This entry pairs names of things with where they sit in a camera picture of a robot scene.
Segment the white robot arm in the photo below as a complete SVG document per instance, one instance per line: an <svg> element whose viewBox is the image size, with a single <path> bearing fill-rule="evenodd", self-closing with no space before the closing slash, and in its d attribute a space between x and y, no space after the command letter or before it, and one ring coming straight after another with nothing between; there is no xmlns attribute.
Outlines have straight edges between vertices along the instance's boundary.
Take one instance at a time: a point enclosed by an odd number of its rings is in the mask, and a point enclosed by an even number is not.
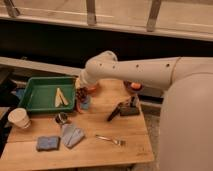
<svg viewBox="0 0 213 171"><path fill-rule="evenodd" d="M120 61L111 51L90 58L79 75L90 87L114 78L165 92L160 113L159 171L213 171L213 58Z"/></svg>

